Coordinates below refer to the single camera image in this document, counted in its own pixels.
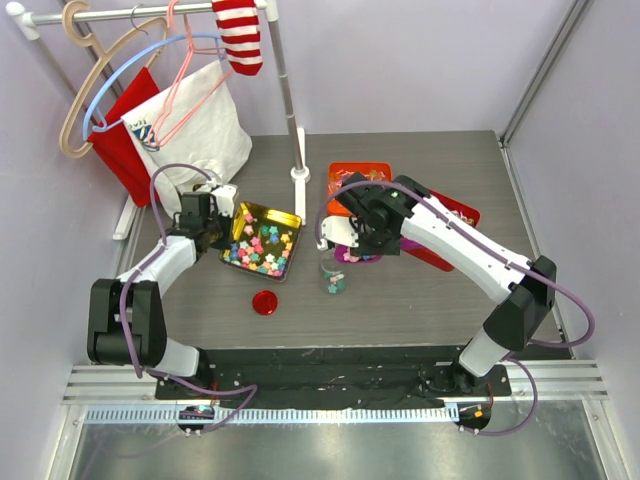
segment white wall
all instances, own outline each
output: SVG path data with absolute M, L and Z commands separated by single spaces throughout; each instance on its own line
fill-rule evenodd
M 91 3 L 98 9 L 135 2 Z M 278 4 L 296 113 L 310 133 L 501 131 L 571 0 Z M 114 25 L 94 24 L 105 42 L 122 31 Z M 192 16 L 192 25 L 213 30 L 213 14 Z M 230 85 L 250 134 L 283 134 L 264 17 L 262 28 L 262 71 L 257 78 L 235 76 Z M 183 50 L 173 49 L 170 65 L 154 69 L 161 82 L 175 75 Z
M 598 360 L 640 459 L 640 4 L 593 2 L 512 145 L 542 251 L 594 310 Z M 574 338 L 584 318 L 559 302 Z
M 79 83 L 87 56 L 48 40 Z M 114 268 L 124 191 L 95 155 L 60 154 L 69 97 L 5 15 L 0 43 L 0 476 L 40 480 L 71 365 L 87 361 L 89 289 Z

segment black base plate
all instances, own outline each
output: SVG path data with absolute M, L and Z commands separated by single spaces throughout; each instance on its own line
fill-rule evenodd
M 207 354 L 215 365 L 218 390 L 258 385 L 250 408 L 411 409 L 440 408 L 444 402 L 438 397 L 487 396 L 484 385 L 465 395 L 446 382 L 451 367 L 439 363 L 451 362 L 460 348 L 235 349 Z M 495 397 L 511 395 L 503 366 L 495 366 L 487 381 Z M 156 398 L 184 399 L 169 383 L 157 387 Z M 242 397 L 221 399 L 221 405 L 233 408 L 241 401 Z

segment pink hanger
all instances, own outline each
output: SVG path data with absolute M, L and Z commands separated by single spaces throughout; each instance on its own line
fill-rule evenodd
M 174 25 L 174 9 L 175 6 L 180 3 L 180 0 L 171 0 L 169 3 L 169 8 L 167 9 L 167 25 L 171 28 Z M 178 131 L 189 121 L 189 119 L 195 114 L 195 112 L 202 106 L 202 104 L 216 91 L 216 89 L 222 85 L 224 81 L 229 78 L 229 76 L 233 73 L 233 69 L 229 69 L 221 78 L 216 82 L 213 88 L 187 113 L 182 120 L 180 120 L 177 124 L 171 128 L 163 137 L 160 137 L 160 129 L 164 125 L 164 122 L 169 118 L 171 112 L 173 110 L 173 102 L 175 100 L 176 94 L 178 93 L 178 87 L 180 86 L 180 82 L 184 78 L 187 69 L 189 68 L 189 64 L 191 64 L 191 60 L 195 54 L 198 55 L 219 55 L 220 52 L 224 52 L 223 48 L 196 48 L 193 42 L 193 35 L 191 33 L 191 27 L 189 26 L 189 20 L 186 15 L 183 15 L 184 19 L 184 29 L 187 37 L 187 56 L 182 62 L 182 66 L 178 71 L 178 75 L 171 87 L 169 87 L 169 92 L 162 104 L 162 111 L 158 118 L 156 118 L 155 122 L 151 125 L 151 129 L 145 140 L 149 143 L 151 147 L 163 147 L 165 146 L 169 140 L 173 138 L 173 136 L 178 133 Z

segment orange tray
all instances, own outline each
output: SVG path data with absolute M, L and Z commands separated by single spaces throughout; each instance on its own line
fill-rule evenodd
M 391 173 L 391 165 L 383 162 L 335 162 L 329 165 L 329 179 L 327 182 L 327 189 L 329 194 L 335 192 L 342 185 L 342 176 L 349 176 L 354 172 L 360 172 L 365 177 L 369 178 L 372 172 L 376 172 L 373 178 L 369 180 L 385 180 L 390 182 L 393 180 Z M 340 205 L 336 199 L 329 202 L 329 208 L 327 209 L 329 215 L 338 215 L 341 217 L 349 217 L 351 213 L 349 210 Z

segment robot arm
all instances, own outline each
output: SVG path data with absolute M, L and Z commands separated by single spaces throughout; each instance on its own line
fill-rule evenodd
M 131 270 L 93 285 L 87 340 L 92 361 L 131 363 L 119 325 L 119 297 L 133 277 L 127 294 L 127 317 L 141 365 L 209 386 L 209 362 L 204 351 L 167 337 L 161 298 L 209 248 L 229 248 L 236 196 L 234 185 L 209 184 L 183 194 L 181 213 L 166 232 L 166 244 L 161 239 Z M 153 258 L 155 261 L 145 268 Z
M 356 173 L 344 184 L 364 180 Z M 542 256 L 531 262 L 488 239 L 412 179 L 400 176 L 394 183 L 418 194 L 432 208 L 391 188 L 353 188 L 337 199 L 356 217 L 357 228 L 348 218 L 326 218 L 322 222 L 323 241 L 319 248 L 328 248 L 331 242 L 350 246 L 359 255 L 398 255 L 405 237 L 431 249 L 478 284 L 498 305 L 454 362 L 461 367 L 456 383 L 464 390 L 481 380 L 507 354 L 524 349 L 554 301 L 551 288 L 509 268 L 482 247 L 498 252 L 507 263 L 531 269 L 551 280 L 555 279 L 556 266 Z M 456 230 L 464 230 L 474 241 Z

